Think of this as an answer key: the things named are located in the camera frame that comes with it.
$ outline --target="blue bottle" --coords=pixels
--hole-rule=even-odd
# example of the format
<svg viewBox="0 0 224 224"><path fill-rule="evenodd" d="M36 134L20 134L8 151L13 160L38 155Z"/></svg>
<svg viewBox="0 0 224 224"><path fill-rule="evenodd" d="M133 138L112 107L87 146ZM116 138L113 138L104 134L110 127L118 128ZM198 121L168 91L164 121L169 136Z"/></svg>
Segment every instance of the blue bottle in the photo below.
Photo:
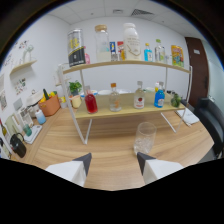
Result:
<svg viewBox="0 0 224 224"><path fill-rule="evenodd" d="M162 108L164 104L165 94L163 92L163 82L159 82L159 90L155 94L154 106Z"/></svg>
<svg viewBox="0 0 224 224"><path fill-rule="evenodd" d="M149 43L145 44L144 58L145 61L152 62L152 50L149 48Z"/></svg>

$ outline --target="drinking glass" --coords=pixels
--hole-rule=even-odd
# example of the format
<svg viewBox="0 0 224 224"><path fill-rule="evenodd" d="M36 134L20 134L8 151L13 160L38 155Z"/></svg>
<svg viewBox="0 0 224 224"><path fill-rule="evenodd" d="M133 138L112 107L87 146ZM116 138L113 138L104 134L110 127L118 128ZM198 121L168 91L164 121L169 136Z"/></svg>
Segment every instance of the drinking glass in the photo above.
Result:
<svg viewBox="0 0 224 224"><path fill-rule="evenodd" d="M137 152L148 154L152 149L156 136L157 128L149 123L143 122L138 125L134 143L134 152L137 155Z"/></svg>
<svg viewBox="0 0 224 224"><path fill-rule="evenodd" d="M32 134L32 130L30 129L28 124L25 124L23 126L23 131L26 133L27 136L30 136Z"/></svg>

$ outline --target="metal shelf frame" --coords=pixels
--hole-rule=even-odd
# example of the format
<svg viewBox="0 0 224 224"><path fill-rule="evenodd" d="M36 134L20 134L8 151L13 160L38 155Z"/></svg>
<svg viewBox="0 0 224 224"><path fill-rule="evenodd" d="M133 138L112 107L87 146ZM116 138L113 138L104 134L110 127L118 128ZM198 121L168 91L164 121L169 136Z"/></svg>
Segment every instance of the metal shelf frame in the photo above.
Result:
<svg viewBox="0 0 224 224"><path fill-rule="evenodd" d="M177 67L177 66L161 64L161 63L156 63L156 62L129 61L129 60L127 60L127 61L117 61L117 62L102 62L102 63L88 64L88 65L86 65L86 64L84 64L84 65L77 65L77 66L73 66L70 69L64 71L63 67L66 64L68 64L68 63L59 64L58 65L58 73L59 73L60 79L62 80L62 88L63 88L64 94L65 94L65 99L68 102L69 111L71 113L73 122L75 124L75 127L76 127L76 129L77 129L77 131L79 133L79 136L80 136L83 144L87 144L87 142L88 142L89 133L90 133L91 125L92 125L92 119L90 119L88 130L87 130L86 136L84 138L84 136L83 136L83 134L82 134L82 132L80 130L80 127L78 125L78 122L76 120L75 113L74 113L74 111L72 109L72 106L71 106L71 103L70 103L70 99L69 99L69 96L68 96L68 92L67 92L67 88L66 88L66 84L63 81L64 80L64 74L68 74L68 73L71 73L71 72L74 72L74 71L79 71L80 72L80 78L81 78L82 86L84 88L85 87L85 83L84 83L84 79L83 79L83 72L82 72L83 69L89 69L89 68L101 67L101 66L119 65L119 64L120 65L122 65L122 64L154 65L154 66L159 66L159 67L165 67L166 68L166 74L165 74L165 92L166 92L167 91L168 68L175 69L175 70L180 70L182 72L188 73L189 76L190 76L190 83L189 83L189 88L188 88L188 92L187 92L187 99L186 99L186 102L187 102L186 106L188 106L188 101L189 101L189 98L190 98L190 92L191 92L191 86L192 86L192 76L193 76L193 68L192 68L192 66L189 66L189 70L185 70L185 69ZM186 106L184 107L184 113L183 113L182 117L180 118L180 122L179 122L179 125L178 125L177 129L175 129L172 126L172 124L168 121L168 119L165 117L165 115L163 113L161 113L162 117L166 120L166 122L169 124L171 129L174 131L174 133L177 133L179 128L180 128L180 125L181 125L181 123L183 121L183 117L184 117L185 112L186 112Z"/></svg>

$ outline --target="shelf unit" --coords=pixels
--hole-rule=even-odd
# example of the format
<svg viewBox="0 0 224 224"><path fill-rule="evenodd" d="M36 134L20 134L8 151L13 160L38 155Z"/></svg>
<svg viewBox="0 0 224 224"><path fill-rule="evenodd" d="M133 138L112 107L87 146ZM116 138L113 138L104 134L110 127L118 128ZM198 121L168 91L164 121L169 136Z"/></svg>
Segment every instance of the shelf unit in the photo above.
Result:
<svg viewBox="0 0 224 224"><path fill-rule="evenodd" d="M95 63L95 64L82 64L82 65L73 66L67 70L63 70L63 65L65 65L65 64L68 64L68 63L58 65L60 79L64 80L63 75L65 75L65 74L75 72L75 71L80 71L80 77L81 77L83 88L85 86L85 83L84 83L84 79L83 79L82 70L95 68L95 67L101 67L101 66L113 66L113 65L125 65L125 64L136 65L137 64L137 65L151 65L151 66L164 67L166 69L165 92L167 90L168 68L185 72L185 73L188 73L190 76L190 83L189 83L189 88L188 88L188 93L187 93L187 105L188 105L188 100L189 100L190 92L191 92L191 84L192 84L192 72L193 72L192 66L189 66L189 70L186 70L186 69L178 67L178 66L172 66L172 65L162 64L162 63L157 63L157 62L125 60L125 61L101 62L101 63ZM70 102L65 82L62 82L62 87L63 87L63 91L65 93L66 101ZM127 115L137 115L137 114L143 114L143 113L158 113L158 112L160 112L161 115L164 117L164 119L167 121L167 123L170 125L172 130L176 133L180 128L180 125L182 123L183 117L186 112L186 107L182 104L180 104L179 108L170 106L169 102L170 102L171 96L169 94L165 94L164 106L162 108L157 108L157 107L154 107L155 93L146 93L145 102L147 102L147 103L145 103L145 107L143 109L135 109L133 107L133 98L134 98L133 93L121 94L122 110L119 112L111 112L109 110L109 99L108 98L109 98L108 95L103 95L103 96L97 95L96 96L98 112L95 114L89 114L87 112L84 101L82 101L82 104L80 105L80 107L76 113L74 113L71 104L68 103L69 111L71 113L74 124L76 126L76 129L79 133L79 136L80 136L83 144L87 144L90 128L92 125L92 119L100 119L100 118L106 118L106 117L120 117L120 116L127 116ZM177 127L177 130L175 130L174 127L170 124L170 122L167 120L167 118L164 116L164 114L162 112L175 111L177 109L179 109L179 110L184 109L184 113L180 119L180 123ZM85 139L80 131L80 128L79 128L79 125L78 125L78 122L76 119L90 119L89 127L87 130Z"/></svg>
<svg viewBox="0 0 224 224"><path fill-rule="evenodd" d="M12 69L10 75L11 75L12 73L14 73L14 72L19 71L20 69L23 69L23 68L25 68L25 67L28 67L28 66L32 65L32 64L35 63L36 61L37 61L37 60L29 61L29 62L26 62L26 63L24 63L24 64L15 66L15 67Z"/></svg>

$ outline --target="potted plant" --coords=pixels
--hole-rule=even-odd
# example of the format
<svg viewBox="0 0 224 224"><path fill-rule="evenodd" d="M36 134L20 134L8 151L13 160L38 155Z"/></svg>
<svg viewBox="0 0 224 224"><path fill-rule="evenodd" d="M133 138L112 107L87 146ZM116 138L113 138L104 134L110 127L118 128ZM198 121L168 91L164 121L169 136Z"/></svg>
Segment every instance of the potted plant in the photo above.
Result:
<svg viewBox="0 0 224 224"><path fill-rule="evenodd" d="M79 92L82 89L82 85L76 80L75 82L69 82L69 88L71 91L71 94L73 96L79 95Z"/></svg>

